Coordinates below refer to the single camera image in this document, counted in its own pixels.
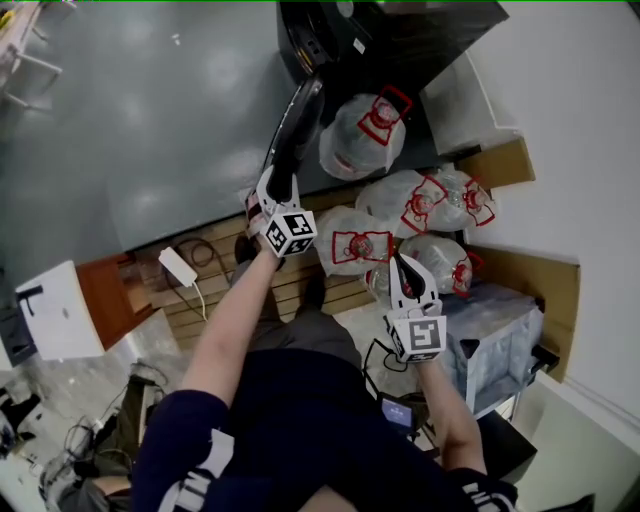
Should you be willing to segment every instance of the wooden panel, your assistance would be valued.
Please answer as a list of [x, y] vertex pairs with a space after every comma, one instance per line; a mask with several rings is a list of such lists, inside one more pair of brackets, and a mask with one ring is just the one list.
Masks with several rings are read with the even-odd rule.
[[524, 139], [481, 151], [456, 162], [456, 167], [486, 189], [536, 179]]
[[[313, 273], [315, 274], [318, 272], [320, 272], [320, 269], [314, 267]], [[338, 286], [338, 285], [355, 281], [355, 280], [356, 280], [356, 277], [354, 276], [331, 276], [326, 279], [325, 285], [329, 290], [334, 286]], [[305, 277], [289, 284], [283, 284], [283, 285], [274, 287], [273, 295], [276, 299], [276, 302], [282, 302], [289, 299], [293, 299], [295, 297], [299, 297], [304, 293], [304, 290], [308, 282], [309, 282], [309, 278]], [[215, 305], [222, 300], [222, 297], [224, 297], [225, 293], [227, 293], [227, 290], [224, 290], [222, 292], [218, 292], [215, 294], [207, 295], [204, 297], [207, 317], [213, 312], [213, 310], [215, 309]], [[333, 296], [332, 294], [335, 294], [335, 292], [328, 293], [328, 297], [332, 297]], [[189, 305], [192, 308], [194, 308], [197, 311], [197, 313], [196, 311], [192, 311], [188, 309], [187, 305], [184, 302], [164, 308], [165, 314], [167, 315], [167, 320], [169, 321], [169, 325], [171, 327], [180, 327], [182, 325], [187, 325], [187, 324], [202, 321], [202, 317], [200, 316], [200, 309], [201, 309], [200, 299], [189, 301]], [[179, 310], [170, 309], [170, 308], [177, 308], [177, 307], [180, 307], [181, 309]]]
[[[328, 193], [307, 196], [302, 198], [302, 206], [312, 210], [317, 218], [334, 206], [352, 207], [361, 189], [361, 185], [350, 185]], [[244, 232], [245, 227], [244, 215], [240, 215], [182, 233], [136, 252], [151, 302], [154, 307], [164, 309], [169, 325], [182, 349], [192, 348], [204, 328], [204, 322], [199, 314], [189, 309], [191, 306], [200, 311], [200, 299], [194, 288], [184, 288], [178, 286], [177, 282], [171, 281], [176, 286], [176, 290], [187, 300], [188, 306], [175, 291], [167, 286], [164, 272], [158, 262], [160, 251], [165, 247], [183, 242], [181, 251], [187, 262], [191, 264], [191, 251], [197, 241], [189, 242], [188, 240], [202, 238], [210, 242], [220, 254], [224, 269], [227, 271], [226, 277], [230, 279], [236, 268], [233, 254], [235, 240], [240, 233]], [[196, 249], [193, 256], [196, 261], [202, 261], [209, 256], [209, 251], [206, 248]], [[273, 293], [283, 321], [288, 322], [294, 318], [309, 278], [323, 272], [319, 263], [317, 252], [312, 248], [304, 254], [287, 258], [282, 269], [275, 274], [272, 283]], [[198, 286], [204, 296], [207, 315], [209, 315], [227, 292], [227, 279], [221, 273], [221, 265], [217, 258], [204, 267], [192, 266], [198, 273]], [[373, 300], [355, 276], [331, 276], [326, 279], [326, 286], [327, 295], [323, 310], [329, 314], [358, 307]]]
[[144, 305], [134, 312], [129, 301], [119, 265], [131, 262], [122, 254], [76, 267], [82, 295], [105, 350], [153, 313]]
[[485, 247], [469, 250], [485, 262], [475, 272], [478, 277], [545, 300], [542, 344], [560, 356], [550, 375], [562, 382], [578, 315], [580, 266]]
[[[354, 309], [360, 306], [364, 306], [374, 301], [374, 298], [367, 291], [364, 291], [363, 285], [360, 281], [354, 281], [347, 285], [336, 286], [335, 288], [341, 288], [334, 296], [340, 296], [336, 300], [331, 302], [325, 301], [322, 311], [328, 315], [335, 315], [349, 309]], [[356, 291], [350, 295], [346, 295], [349, 292]], [[280, 319], [283, 322], [290, 322], [295, 317], [295, 312], [300, 306], [300, 298], [286, 300], [278, 303], [278, 311], [280, 312]], [[178, 345], [183, 350], [193, 348], [193, 345], [198, 341], [198, 337], [204, 329], [205, 323], [203, 321], [180, 326], [172, 327], [174, 336], [178, 341]]]

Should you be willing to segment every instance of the small screen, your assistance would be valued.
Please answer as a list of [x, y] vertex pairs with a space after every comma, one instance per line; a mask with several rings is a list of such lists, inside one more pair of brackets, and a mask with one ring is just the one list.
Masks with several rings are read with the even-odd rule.
[[411, 428], [412, 411], [406, 405], [400, 405], [386, 398], [382, 399], [382, 414], [391, 423]]

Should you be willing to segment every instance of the shoe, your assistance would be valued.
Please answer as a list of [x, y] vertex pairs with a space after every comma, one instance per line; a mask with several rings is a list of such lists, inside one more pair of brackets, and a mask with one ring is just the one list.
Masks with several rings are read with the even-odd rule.
[[322, 309], [325, 293], [324, 275], [316, 274], [307, 284], [307, 289], [304, 291], [304, 297], [302, 298], [302, 306], [314, 306]]
[[236, 245], [233, 252], [236, 257], [236, 263], [238, 265], [240, 263], [244, 263], [245, 261], [253, 260], [258, 255], [258, 251], [256, 251], [256, 248], [244, 235], [240, 235], [238, 238], [236, 238]]

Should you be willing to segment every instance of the black and white marker cube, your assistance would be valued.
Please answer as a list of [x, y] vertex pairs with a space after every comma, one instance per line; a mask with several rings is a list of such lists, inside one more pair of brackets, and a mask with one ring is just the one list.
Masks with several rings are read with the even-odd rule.
[[447, 317], [422, 316], [397, 318], [390, 311], [385, 316], [387, 332], [396, 349], [398, 361], [419, 363], [434, 359], [447, 348]]
[[271, 249], [278, 257], [301, 254], [318, 235], [313, 212], [276, 212], [263, 232]]

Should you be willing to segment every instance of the power adapter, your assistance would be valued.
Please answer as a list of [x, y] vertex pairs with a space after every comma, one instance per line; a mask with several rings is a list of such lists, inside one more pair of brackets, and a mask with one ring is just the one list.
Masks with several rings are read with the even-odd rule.
[[180, 257], [180, 255], [173, 249], [173, 247], [167, 247], [166, 249], [160, 251], [158, 260], [169, 272], [171, 272], [171, 274], [173, 274], [173, 276], [178, 281], [180, 281], [180, 284], [182, 284], [182, 286], [184, 286], [185, 288], [195, 286], [196, 292], [198, 292], [198, 297], [200, 297], [200, 303], [202, 304], [202, 318], [206, 322], [207, 311], [204, 304], [204, 297], [202, 296], [200, 288], [198, 288], [198, 285], [196, 283], [196, 279], [198, 278], [198, 274], [196, 273], [196, 271], [193, 270], [189, 266], [189, 264]]

